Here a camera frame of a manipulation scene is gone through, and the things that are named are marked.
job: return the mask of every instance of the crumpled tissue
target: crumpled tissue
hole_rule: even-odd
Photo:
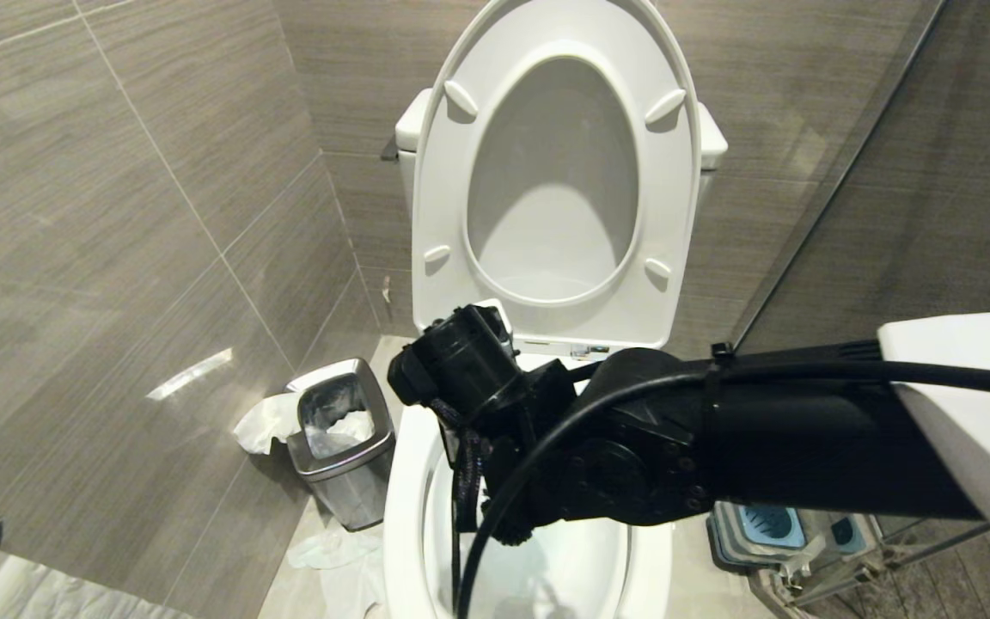
[[[318,569],[327,619],[362,619],[374,604],[388,603],[380,526],[373,531],[350,533],[331,521],[286,553],[292,567]]]
[[[326,458],[369,440],[374,431],[373,415],[369,411],[353,411],[331,424],[326,431],[315,426],[306,426],[303,431],[308,436],[311,455]]]
[[[303,393],[282,393],[267,397],[243,415],[236,424],[235,440],[247,454],[268,454],[273,439],[280,442],[300,432],[297,405]]]

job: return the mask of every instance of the toilet bowl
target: toilet bowl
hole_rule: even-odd
[[[417,328],[495,298],[526,370],[667,341],[703,158],[727,143],[647,0],[492,0],[396,141]],[[385,506],[392,616],[452,616],[451,478],[435,416],[408,408]],[[670,574],[670,524],[561,521],[487,545],[470,616],[660,618]]]

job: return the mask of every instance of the toilet lid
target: toilet lid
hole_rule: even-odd
[[[495,0],[418,146],[419,328],[495,297],[518,338],[661,346],[700,176],[685,60],[647,0]]]

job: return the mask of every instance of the trash can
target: trash can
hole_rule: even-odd
[[[300,432],[287,440],[297,473],[311,493],[331,510],[346,531],[360,531],[384,520],[388,473],[396,437],[384,393],[364,359],[327,365],[294,384],[305,389],[297,405]],[[311,438],[354,411],[369,411],[373,435],[337,453],[314,453]]]

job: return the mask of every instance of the white toilet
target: white toilet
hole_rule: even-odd
[[[492,0],[396,141],[418,328],[497,298],[523,369],[667,341],[727,143],[648,0]],[[395,619],[452,616],[451,477],[435,416],[409,408],[384,518]],[[488,544],[470,616],[659,618],[670,581],[670,525],[558,522]]]

